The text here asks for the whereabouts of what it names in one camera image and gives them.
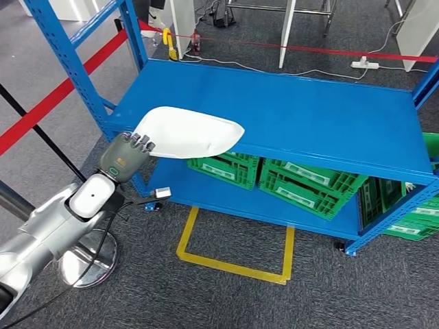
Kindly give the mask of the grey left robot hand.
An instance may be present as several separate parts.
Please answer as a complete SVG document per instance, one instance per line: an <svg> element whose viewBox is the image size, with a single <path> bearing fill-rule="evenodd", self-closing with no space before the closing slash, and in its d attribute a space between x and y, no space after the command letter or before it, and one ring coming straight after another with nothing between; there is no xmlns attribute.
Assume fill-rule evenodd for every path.
<svg viewBox="0 0 439 329"><path fill-rule="evenodd" d="M122 132L100 157L98 169L118 184L125 183L148 161L155 147L147 135Z"/></svg>

